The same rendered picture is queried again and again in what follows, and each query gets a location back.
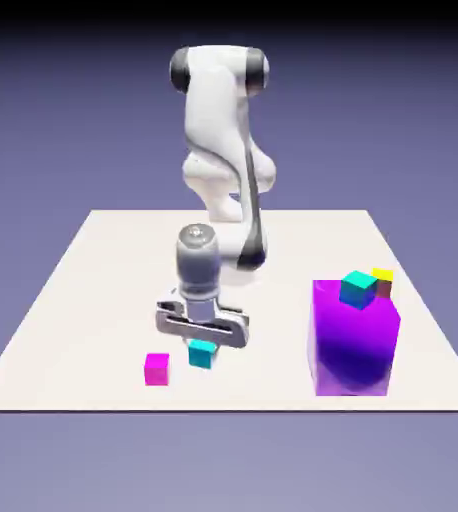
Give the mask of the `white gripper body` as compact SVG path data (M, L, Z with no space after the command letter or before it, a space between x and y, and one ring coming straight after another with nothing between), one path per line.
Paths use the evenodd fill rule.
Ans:
M161 301L156 306L156 327L165 334L217 346L244 348L249 337L249 317L238 308L207 302Z

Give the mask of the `small cyan cube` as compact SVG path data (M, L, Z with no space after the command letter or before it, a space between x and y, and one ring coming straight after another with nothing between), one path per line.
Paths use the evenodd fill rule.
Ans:
M378 279L372 275L352 271L340 282L339 300L356 309L363 310L370 305L375 296Z
M191 366L210 369L218 346L210 341L192 339L188 344L188 358Z

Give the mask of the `small magenta cube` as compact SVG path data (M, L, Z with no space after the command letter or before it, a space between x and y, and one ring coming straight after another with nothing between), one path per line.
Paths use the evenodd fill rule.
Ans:
M144 363L146 386L167 386L169 384L169 353L148 353Z

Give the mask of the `small yellow cube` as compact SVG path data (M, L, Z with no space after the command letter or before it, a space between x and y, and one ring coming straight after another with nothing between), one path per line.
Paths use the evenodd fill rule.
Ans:
M390 269L373 268L372 276L377 279L376 296L390 298L393 283L393 271Z

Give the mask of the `large purple box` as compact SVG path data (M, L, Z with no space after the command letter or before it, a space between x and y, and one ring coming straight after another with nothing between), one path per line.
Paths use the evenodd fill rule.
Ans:
M387 297L359 310L339 300L341 282L312 286L308 361L318 396L385 396L401 317Z

